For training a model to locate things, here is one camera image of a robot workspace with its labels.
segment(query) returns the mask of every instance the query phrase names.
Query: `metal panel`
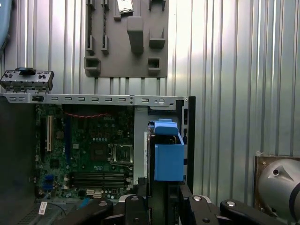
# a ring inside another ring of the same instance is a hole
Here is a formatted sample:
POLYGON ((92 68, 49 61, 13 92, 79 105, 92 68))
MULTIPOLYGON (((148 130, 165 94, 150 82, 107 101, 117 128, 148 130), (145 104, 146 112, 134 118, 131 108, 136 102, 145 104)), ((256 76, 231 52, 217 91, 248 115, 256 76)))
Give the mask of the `metal panel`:
POLYGON ((196 96, 195 194, 252 204, 256 153, 300 155, 300 0, 171 1, 167 78, 86 77, 85 0, 17 0, 0 68, 49 67, 52 94, 196 96))

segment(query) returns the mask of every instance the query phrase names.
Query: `screw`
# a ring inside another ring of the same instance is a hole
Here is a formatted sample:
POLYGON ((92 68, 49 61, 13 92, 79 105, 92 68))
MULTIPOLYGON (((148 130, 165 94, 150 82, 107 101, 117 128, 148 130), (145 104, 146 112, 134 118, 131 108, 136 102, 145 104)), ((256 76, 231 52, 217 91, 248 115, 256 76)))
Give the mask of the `screw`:
POLYGON ((279 174, 279 171, 278 171, 278 170, 274 170, 274 171, 273 171, 273 174, 274 174, 275 176, 277 176, 277 175, 279 174))
POLYGON ((107 205, 106 202, 102 202, 102 203, 99 204, 99 206, 106 206, 106 205, 107 205))
POLYGON ((226 202, 227 205, 229 205, 230 207, 234 207, 235 203, 234 202, 226 202))
POLYGON ((194 196, 193 199, 197 202, 201 200, 201 198, 199 196, 194 196))

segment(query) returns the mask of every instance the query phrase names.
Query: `bolt head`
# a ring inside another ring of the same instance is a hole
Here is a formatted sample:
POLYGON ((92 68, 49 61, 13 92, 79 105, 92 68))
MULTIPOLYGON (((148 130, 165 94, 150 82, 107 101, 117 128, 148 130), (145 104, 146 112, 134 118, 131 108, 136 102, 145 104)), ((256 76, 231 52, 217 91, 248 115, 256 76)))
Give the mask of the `bolt head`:
POLYGON ((193 197, 193 199, 194 199, 195 201, 197 201, 197 202, 198 202, 198 201, 200 201, 200 200, 201 200, 201 197, 199 197, 199 196, 194 196, 194 197, 193 197))
POLYGON ((107 203, 106 203, 106 202, 101 202, 101 203, 99 204, 99 206, 107 206, 107 203))
POLYGON ((235 203, 234 202, 226 202, 226 204, 230 207, 234 207, 235 206, 235 203))

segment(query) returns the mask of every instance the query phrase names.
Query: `motherboard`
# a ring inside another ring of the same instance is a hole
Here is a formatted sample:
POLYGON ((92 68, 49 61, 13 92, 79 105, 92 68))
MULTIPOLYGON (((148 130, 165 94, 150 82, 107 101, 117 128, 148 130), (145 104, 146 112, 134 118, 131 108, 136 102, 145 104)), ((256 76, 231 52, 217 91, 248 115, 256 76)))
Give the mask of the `motherboard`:
POLYGON ((37 105, 37 198, 118 199, 133 188, 134 109, 37 105))

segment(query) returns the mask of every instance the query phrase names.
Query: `red wire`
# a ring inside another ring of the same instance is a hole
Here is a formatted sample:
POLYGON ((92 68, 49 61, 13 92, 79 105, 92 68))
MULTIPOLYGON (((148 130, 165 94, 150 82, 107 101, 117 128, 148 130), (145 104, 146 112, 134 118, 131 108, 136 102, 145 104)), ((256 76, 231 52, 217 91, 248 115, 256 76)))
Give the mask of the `red wire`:
POLYGON ((97 117, 102 117, 102 116, 105 116, 107 115, 107 113, 103 113, 103 114, 97 114, 97 115, 92 115, 92 116, 79 116, 79 115, 75 115, 75 114, 71 114, 71 113, 68 113, 68 112, 64 112, 66 115, 68 116, 72 116, 72 117, 75 117, 75 118, 97 118, 97 117))

